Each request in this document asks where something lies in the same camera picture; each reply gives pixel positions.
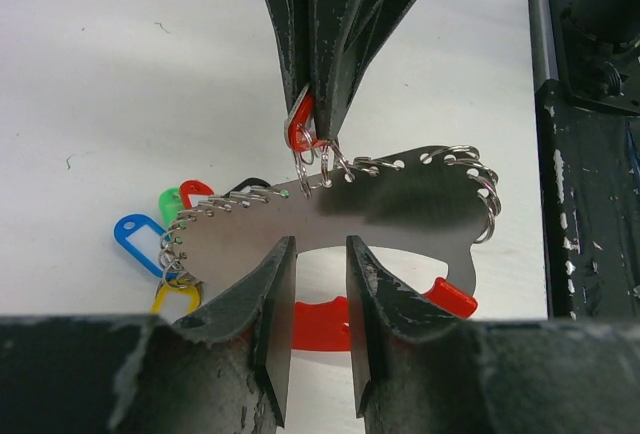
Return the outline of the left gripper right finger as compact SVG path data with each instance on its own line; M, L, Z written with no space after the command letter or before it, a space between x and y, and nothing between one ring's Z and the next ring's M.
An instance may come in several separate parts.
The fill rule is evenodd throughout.
M425 299L358 236L346 240L346 290L355 410L366 432L499 432L482 381L494 324Z

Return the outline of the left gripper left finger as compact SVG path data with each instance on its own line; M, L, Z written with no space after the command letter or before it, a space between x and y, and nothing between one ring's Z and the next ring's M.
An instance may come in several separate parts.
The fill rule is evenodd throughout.
M274 433L284 423L296 241L149 344L152 433Z

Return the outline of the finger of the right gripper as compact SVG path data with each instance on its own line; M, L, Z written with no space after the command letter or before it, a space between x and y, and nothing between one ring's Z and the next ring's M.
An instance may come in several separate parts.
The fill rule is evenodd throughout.
M286 109L310 82L308 0L265 0L275 34Z
M334 140L364 74L417 0L309 0L318 137Z

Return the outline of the yellow key tag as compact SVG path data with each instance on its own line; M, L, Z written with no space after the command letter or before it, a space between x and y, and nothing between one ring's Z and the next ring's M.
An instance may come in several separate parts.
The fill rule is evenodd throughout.
M150 312L179 318L195 311L201 302L202 290L199 284L180 283L174 287L160 283L156 289Z

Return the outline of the key with red tag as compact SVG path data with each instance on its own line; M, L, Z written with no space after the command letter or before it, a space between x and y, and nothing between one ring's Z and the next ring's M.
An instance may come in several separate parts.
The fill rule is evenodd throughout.
M321 140L317 138L313 120L314 99L306 84L291 107L284 123L286 145L296 153L304 153L318 148Z

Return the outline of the blue key tag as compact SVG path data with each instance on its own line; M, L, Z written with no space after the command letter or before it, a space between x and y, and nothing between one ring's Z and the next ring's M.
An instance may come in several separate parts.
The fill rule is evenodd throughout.
M159 255L165 230L158 223L145 214L129 214L115 224L113 235L116 242L148 272L162 278Z

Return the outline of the metal key holder red handle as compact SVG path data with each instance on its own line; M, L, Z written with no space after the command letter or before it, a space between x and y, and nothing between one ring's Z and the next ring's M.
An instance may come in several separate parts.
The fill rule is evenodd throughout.
M181 211L161 250L167 268L222 293L253 271L283 237L299 252L342 245L414 253L446 264L425 296L448 313L478 303L475 244L488 241L501 211L498 175L466 145L425 146L334 169L330 186L304 195L297 182L211 195Z

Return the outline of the green key tag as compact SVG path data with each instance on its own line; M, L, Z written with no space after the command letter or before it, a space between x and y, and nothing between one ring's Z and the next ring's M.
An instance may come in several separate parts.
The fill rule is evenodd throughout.
M168 228L184 209L179 188L173 187L163 191L158 198L158 207L164 227Z

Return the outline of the red key tag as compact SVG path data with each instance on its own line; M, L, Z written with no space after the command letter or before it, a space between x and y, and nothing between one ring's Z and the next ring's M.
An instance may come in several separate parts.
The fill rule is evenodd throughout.
M200 180L190 179L181 183L179 195L184 209L195 207L200 201L206 201L214 190Z

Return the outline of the black key tag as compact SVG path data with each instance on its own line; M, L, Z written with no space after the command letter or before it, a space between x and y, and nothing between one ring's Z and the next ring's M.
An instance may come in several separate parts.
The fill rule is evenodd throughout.
M271 184L264 179L249 177L242 180L239 184L227 191L223 197L228 198L233 192L248 192L251 188L268 188Z

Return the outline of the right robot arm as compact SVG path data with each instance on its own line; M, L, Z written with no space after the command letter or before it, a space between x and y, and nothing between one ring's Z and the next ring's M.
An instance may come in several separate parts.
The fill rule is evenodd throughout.
M359 84L417 0L265 0L287 109L334 141ZM579 43L625 52L639 37L639 0L573 0L563 23Z

